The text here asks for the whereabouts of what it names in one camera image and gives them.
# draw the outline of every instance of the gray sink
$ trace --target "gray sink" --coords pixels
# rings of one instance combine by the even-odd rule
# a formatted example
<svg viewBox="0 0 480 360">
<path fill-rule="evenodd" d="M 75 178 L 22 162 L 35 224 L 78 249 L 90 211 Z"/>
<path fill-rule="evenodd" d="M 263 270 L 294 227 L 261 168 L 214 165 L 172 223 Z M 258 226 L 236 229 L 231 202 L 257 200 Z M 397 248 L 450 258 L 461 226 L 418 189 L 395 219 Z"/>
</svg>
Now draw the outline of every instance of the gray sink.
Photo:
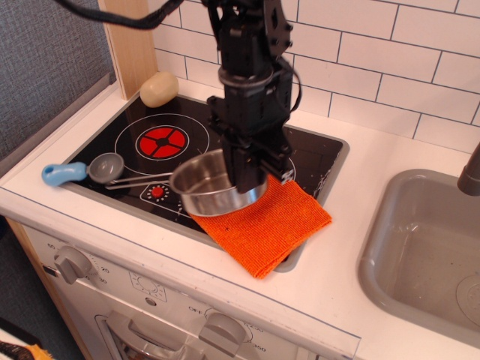
<svg viewBox="0 0 480 360">
<path fill-rule="evenodd" d="M 480 348 L 480 196 L 424 169 L 388 184 L 359 263 L 384 311 Z"/>
</svg>

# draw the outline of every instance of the red burner symbol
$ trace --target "red burner symbol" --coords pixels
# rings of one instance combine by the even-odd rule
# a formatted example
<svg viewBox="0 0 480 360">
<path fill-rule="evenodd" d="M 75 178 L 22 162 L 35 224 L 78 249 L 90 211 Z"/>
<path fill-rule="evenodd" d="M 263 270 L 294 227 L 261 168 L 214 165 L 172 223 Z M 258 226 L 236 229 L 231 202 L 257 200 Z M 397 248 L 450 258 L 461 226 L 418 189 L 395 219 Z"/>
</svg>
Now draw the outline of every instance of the red burner symbol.
<svg viewBox="0 0 480 360">
<path fill-rule="evenodd" d="M 152 160 L 168 160 L 180 155 L 188 146 L 188 135 L 173 126 L 153 127 L 136 141 L 139 153 Z"/>
</svg>

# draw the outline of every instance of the black cooktop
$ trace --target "black cooktop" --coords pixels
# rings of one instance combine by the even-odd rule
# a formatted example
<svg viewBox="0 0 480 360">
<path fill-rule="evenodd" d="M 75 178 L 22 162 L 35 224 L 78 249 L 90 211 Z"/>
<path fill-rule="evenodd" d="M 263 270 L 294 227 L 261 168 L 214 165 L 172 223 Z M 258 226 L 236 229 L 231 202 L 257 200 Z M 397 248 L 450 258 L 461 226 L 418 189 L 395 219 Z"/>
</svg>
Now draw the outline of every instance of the black cooktop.
<svg viewBox="0 0 480 360">
<path fill-rule="evenodd" d="M 125 162 L 122 178 L 171 173 L 189 158 L 221 147 L 219 136 L 207 125 L 209 116 L 205 103 L 184 97 L 176 97 L 155 109 L 137 98 L 70 161 L 90 164 L 100 154 L 116 152 Z M 294 149 L 291 160 L 295 181 L 317 198 L 344 143 L 292 127 L 285 127 L 285 131 Z M 126 205 L 120 206 L 121 209 L 133 207 L 177 224 L 174 228 L 182 225 L 203 232 L 168 184 L 151 183 L 117 190 L 107 190 L 88 178 L 77 184 L 115 200 L 109 201 L 110 205 L 120 202 Z"/>
</svg>

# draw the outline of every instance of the white tile wall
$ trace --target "white tile wall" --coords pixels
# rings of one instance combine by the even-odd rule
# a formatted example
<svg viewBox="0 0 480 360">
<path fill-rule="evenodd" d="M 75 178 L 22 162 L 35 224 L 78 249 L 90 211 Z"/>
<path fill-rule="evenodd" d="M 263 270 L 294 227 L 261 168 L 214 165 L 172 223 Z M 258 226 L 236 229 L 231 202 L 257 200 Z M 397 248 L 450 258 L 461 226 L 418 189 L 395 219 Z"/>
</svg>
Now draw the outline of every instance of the white tile wall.
<svg viewBox="0 0 480 360">
<path fill-rule="evenodd" d="M 282 2 L 301 110 L 463 152 L 480 142 L 480 0 Z M 159 70 L 222 87 L 200 0 L 185 0 L 154 45 Z"/>
</svg>

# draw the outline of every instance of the orange cloth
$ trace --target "orange cloth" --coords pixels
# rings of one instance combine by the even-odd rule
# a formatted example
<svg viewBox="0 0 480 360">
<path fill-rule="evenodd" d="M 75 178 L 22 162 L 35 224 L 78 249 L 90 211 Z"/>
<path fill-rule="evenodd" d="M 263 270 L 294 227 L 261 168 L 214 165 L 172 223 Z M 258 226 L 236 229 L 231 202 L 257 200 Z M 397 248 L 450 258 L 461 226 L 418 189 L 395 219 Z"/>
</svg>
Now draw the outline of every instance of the orange cloth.
<svg viewBox="0 0 480 360">
<path fill-rule="evenodd" d="M 332 217 L 299 185 L 269 176 L 254 204 L 216 217 L 192 218 L 255 278 L 263 279 Z"/>
</svg>

